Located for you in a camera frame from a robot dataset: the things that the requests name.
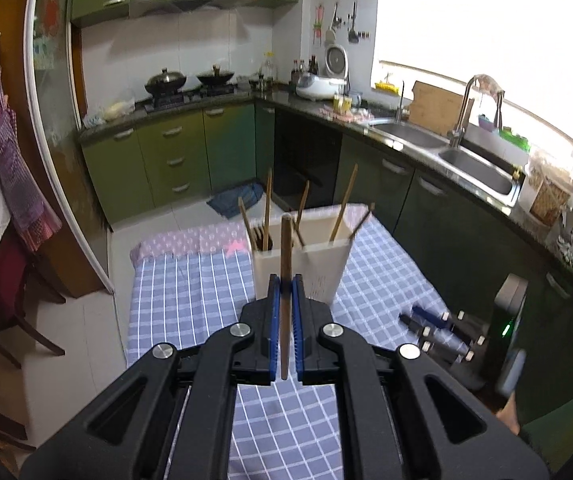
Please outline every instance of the double sink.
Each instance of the double sink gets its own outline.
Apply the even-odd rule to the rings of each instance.
[[[399,123],[393,118],[375,119],[366,126],[379,135],[400,142],[416,152],[436,161],[470,184],[484,191],[502,205],[515,205],[520,184],[502,168],[462,146],[452,148],[449,140],[420,126]]]

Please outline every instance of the sink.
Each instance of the sink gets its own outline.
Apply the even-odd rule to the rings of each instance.
[[[482,182],[501,195],[509,195],[513,190],[512,177],[482,157],[463,148],[449,148],[438,155],[447,164]]]
[[[444,146],[449,143],[449,141],[444,137],[433,134],[419,126],[411,126],[410,124],[404,123],[400,124],[390,118],[369,121],[369,126],[378,132],[383,132],[393,137],[397,137],[398,139],[406,140],[419,148],[444,148]]]

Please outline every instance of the metal bolt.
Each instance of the metal bolt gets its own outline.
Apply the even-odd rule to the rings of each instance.
[[[231,325],[229,332],[236,337],[244,337],[250,334],[250,326],[246,323],[236,323]]]
[[[400,346],[400,355],[405,359],[417,359],[420,357],[420,349],[411,343]]]
[[[323,332],[329,337],[338,337],[344,333],[342,325],[329,323],[323,326]]]
[[[173,355],[173,346],[168,343],[160,343],[153,347],[153,357],[156,359],[166,359]]]

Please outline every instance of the white rice cooker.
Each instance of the white rice cooker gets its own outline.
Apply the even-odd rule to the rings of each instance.
[[[332,44],[324,52],[324,68],[328,77],[311,73],[300,76],[295,93],[311,101],[333,99],[335,94],[344,93],[349,75],[349,60],[344,47]]]

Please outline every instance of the bright window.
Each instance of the bright window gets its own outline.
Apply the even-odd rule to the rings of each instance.
[[[380,60],[463,82],[492,76],[517,105],[505,102],[504,124],[573,157],[573,0],[378,0],[372,84],[391,73],[394,84],[404,79],[405,97],[416,80],[463,93],[458,83]],[[471,121],[480,113],[493,120],[491,97],[478,96]]]

